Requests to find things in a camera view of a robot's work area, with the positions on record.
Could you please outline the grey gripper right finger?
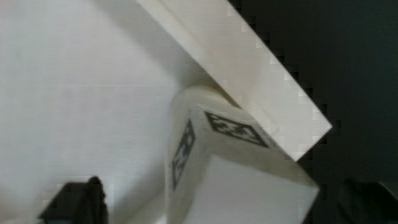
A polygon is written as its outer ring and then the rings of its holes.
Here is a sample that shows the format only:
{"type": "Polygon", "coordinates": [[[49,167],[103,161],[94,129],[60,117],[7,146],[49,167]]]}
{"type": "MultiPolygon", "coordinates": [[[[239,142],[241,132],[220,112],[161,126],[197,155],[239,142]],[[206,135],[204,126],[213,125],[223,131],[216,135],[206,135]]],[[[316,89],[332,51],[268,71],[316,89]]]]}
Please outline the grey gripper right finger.
{"type": "Polygon", "coordinates": [[[346,179],[334,224],[398,224],[398,183],[346,179]]]}

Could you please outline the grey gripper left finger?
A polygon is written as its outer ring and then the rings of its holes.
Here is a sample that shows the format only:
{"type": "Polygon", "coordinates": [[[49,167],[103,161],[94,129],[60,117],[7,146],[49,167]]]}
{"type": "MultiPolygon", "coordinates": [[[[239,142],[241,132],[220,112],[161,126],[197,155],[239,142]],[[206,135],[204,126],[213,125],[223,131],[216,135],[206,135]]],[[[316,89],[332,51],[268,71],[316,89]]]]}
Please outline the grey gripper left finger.
{"type": "Polygon", "coordinates": [[[87,182],[67,182],[40,212],[42,224],[108,224],[103,183],[96,176],[87,182]]]}

